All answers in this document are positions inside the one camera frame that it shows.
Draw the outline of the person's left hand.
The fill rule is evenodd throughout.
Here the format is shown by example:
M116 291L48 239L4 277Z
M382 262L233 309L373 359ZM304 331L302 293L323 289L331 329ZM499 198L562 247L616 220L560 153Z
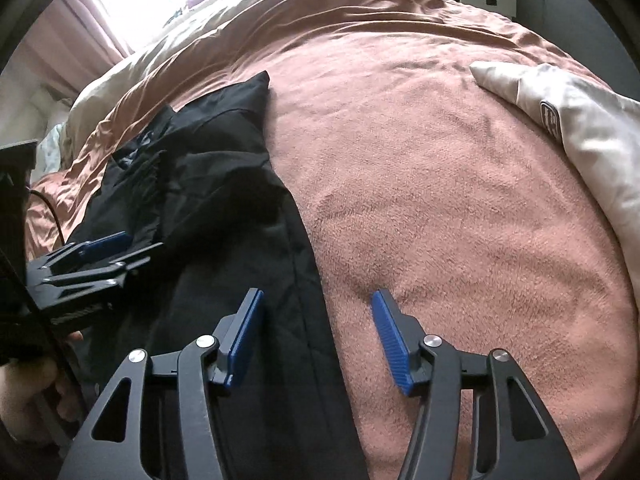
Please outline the person's left hand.
M12 362L1 367L1 421L10 436L20 443L47 444L52 441L38 406L37 396L50 387L60 396L55 411L66 422L80 419L81 407L70 380L55 362L42 358L33 363Z

